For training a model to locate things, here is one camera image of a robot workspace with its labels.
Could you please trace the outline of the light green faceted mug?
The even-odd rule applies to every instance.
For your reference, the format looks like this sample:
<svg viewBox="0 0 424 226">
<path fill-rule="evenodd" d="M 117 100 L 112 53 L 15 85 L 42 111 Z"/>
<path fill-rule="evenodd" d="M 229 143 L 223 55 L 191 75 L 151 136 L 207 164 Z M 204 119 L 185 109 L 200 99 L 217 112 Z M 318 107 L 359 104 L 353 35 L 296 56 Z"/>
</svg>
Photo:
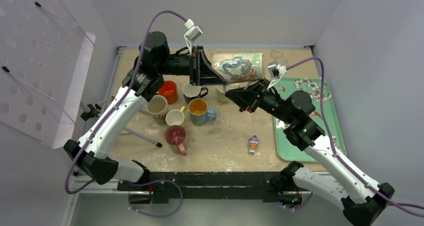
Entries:
<svg viewBox="0 0 424 226">
<path fill-rule="evenodd" d="M 228 103 L 230 101 L 230 99 L 225 96 L 224 89 L 229 91 L 229 90 L 236 89 L 236 88 L 239 88 L 239 87 L 240 87 L 239 83 L 229 84 L 229 85 L 226 85 L 226 86 L 223 86 L 223 85 L 215 86 L 215 88 L 216 88 L 216 98 L 221 103 Z"/>
</svg>

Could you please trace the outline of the dark green mug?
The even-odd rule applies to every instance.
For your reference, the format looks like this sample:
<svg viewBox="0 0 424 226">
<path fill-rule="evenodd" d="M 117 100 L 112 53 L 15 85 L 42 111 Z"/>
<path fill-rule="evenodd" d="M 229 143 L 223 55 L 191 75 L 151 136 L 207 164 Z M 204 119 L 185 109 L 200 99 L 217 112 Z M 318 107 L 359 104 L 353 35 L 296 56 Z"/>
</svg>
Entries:
<svg viewBox="0 0 424 226">
<path fill-rule="evenodd" d="M 208 87 L 193 86 L 190 83 L 184 84 L 182 88 L 182 93 L 184 100 L 189 104 L 194 99 L 203 98 L 209 92 Z"/>
</svg>

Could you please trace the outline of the blue glass mug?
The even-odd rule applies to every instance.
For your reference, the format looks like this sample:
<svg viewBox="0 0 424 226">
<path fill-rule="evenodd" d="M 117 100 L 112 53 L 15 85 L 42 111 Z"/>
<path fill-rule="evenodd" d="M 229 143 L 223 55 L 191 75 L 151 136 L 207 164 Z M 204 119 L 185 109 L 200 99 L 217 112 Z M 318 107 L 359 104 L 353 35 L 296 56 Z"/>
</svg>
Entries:
<svg viewBox="0 0 424 226">
<path fill-rule="evenodd" d="M 196 98 L 188 104 L 190 120 L 196 126 L 205 125 L 209 121 L 215 121 L 217 113 L 210 109 L 207 102 L 201 98 Z"/>
</svg>

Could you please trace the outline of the orange mug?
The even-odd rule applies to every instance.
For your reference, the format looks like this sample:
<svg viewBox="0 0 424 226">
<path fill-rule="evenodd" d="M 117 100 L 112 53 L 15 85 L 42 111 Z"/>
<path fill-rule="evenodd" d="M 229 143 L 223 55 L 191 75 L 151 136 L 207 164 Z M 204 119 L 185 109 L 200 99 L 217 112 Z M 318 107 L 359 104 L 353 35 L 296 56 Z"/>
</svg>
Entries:
<svg viewBox="0 0 424 226">
<path fill-rule="evenodd" d="M 177 85 L 174 81 L 171 80 L 164 81 L 164 84 L 157 93 L 161 96 L 164 96 L 168 104 L 175 103 L 179 98 Z"/>
</svg>

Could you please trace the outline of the yellow mug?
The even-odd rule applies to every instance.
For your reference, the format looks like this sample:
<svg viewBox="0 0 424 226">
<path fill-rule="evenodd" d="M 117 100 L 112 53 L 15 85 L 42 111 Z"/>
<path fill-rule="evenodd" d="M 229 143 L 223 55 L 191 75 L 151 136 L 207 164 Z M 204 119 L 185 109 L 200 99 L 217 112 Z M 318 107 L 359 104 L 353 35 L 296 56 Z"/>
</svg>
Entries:
<svg viewBox="0 0 424 226">
<path fill-rule="evenodd" d="M 165 117 L 166 124 L 168 126 L 178 125 L 184 127 L 186 110 L 187 108 L 185 106 L 182 106 L 180 109 L 170 110 Z"/>
</svg>

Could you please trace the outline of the tall coral pattern mug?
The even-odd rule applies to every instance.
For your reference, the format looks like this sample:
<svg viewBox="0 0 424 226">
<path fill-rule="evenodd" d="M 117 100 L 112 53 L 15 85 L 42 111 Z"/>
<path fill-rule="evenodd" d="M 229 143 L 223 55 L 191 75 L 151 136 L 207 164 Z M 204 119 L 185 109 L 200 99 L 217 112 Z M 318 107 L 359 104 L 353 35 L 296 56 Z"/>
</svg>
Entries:
<svg viewBox="0 0 424 226">
<path fill-rule="evenodd" d="M 166 125 L 166 116 L 169 111 L 168 101 L 161 95 L 153 96 L 145 108 L 139 110 L 141 114 L 150 116 L 159 125 Z"/>
</svg>

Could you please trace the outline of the pink mug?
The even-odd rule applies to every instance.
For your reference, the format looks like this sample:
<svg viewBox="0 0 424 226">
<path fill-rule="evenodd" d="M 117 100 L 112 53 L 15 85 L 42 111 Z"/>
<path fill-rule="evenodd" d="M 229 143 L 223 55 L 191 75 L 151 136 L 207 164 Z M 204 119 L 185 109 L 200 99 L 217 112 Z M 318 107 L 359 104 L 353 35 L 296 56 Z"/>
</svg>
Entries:
<svg viewBox="0 0 424 226">
<path fill-rule="evenodd" d="M 172 152 L 183 156 L 188 154 L 187 134 L 182 126 L 170 126 L 165 131 L 164 137 Z"/>
</svg>

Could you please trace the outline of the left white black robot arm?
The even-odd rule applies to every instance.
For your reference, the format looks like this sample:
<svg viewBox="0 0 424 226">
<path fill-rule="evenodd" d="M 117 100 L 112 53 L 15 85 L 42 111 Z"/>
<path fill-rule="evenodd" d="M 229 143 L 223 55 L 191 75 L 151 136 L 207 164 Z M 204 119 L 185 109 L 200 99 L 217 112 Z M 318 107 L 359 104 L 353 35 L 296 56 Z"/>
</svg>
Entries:
<svg viewBox="0 0 424 226">
<path fill-rule="evenodd" d="M 148 33 L 141 43 L 135 65 L 122 81 L 115 99 L 95 125 L 77 141 L 68 140 L 64 150 L 76 166 L 96 183 L 111 179 L 129 181 L 136 190 L 149 185 L 146 167 L 136 161 L 118 161 L 109 152 L 137 112 L 145 107 L 164 85 L 165 75 L 188 76 L 196 86 L 225 85 L 227 81 L 214 70 L 202 46 L 194 47 L 193 55 L 171 54 L 164 33 Z"/>
</svg>

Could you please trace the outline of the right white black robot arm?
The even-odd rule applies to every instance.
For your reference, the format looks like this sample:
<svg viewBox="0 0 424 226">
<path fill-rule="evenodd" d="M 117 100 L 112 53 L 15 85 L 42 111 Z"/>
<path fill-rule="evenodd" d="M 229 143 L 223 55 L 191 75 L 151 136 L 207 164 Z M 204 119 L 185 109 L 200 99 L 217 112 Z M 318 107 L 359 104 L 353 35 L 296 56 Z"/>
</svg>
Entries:
<svg viewBox="0 0 424 226">
<path fill-rule="evenodd" d="M 253 113 L 260 108 L 287 124 L 284 129 L 287 140 L 314 158 L 334 178 L 322 177 L 293 161 L 281 171 L 282 186 L 310 190 L 338 207 L 351 224 L 371 225 L 387 207 L 394 188 L 367 176 L 334 146 L 329 130 L 322 129 L 310 117 L 316 108 L 307 92 L 294 91 L 283 99 L 275 89 L 269 89 L 269 84 L 264 79 L 229 90 L 225 96 L 241 111 Z"/>
</svg>

